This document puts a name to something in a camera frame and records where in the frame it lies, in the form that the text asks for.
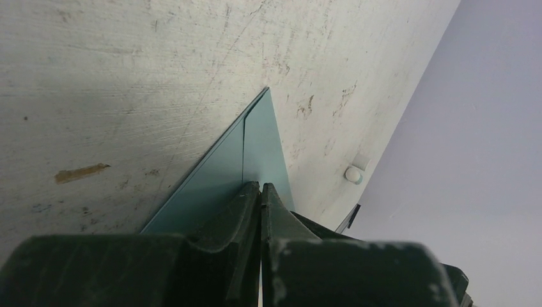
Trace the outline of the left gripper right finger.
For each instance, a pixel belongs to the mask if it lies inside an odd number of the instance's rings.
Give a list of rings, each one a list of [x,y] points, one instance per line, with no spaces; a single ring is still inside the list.
[[[471,306],[469,280],[416,242],[362,241],[261,194],[264,306]]]

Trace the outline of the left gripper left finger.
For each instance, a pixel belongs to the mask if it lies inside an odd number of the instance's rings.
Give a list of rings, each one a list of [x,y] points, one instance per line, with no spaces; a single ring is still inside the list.
[[[260,191],[188,234],[47,235],[1,268],[2,306],[257,306]]]

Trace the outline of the green white glue stick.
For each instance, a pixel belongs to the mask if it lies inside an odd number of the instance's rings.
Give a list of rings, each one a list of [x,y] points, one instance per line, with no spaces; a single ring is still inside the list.
[[[344,176],[347,181],[355,185],[360,185],[363,181],[363,171],[355,166],[348,167]]]

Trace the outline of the teal envelope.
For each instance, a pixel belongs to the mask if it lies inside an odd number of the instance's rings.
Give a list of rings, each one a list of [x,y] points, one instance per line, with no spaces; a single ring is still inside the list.
[[[252,181],[274,184],[286,208],[295,208],[268,87],[204,154],[141,232],[191,232],[221,213]]]

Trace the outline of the white glue stick cap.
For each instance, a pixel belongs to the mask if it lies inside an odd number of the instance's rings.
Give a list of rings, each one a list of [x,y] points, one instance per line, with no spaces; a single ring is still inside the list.
[[[354,157],[352,165],[360,169],[361,171],[367,171],[371,165],[371,158],[361,153],[358,153]]]

